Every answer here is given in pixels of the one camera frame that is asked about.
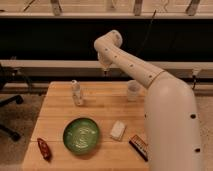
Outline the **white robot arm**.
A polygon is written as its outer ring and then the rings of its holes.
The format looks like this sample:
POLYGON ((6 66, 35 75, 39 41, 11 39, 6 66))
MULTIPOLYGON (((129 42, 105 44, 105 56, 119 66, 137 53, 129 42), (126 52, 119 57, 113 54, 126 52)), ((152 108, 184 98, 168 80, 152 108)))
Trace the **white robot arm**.
POLYGON ((120 48, 122 36, 112 30, 94 41, 98 60, 112 64, 147 89, 144 100, 149 171, 204 171, 196 98, 174 75, 120 48))

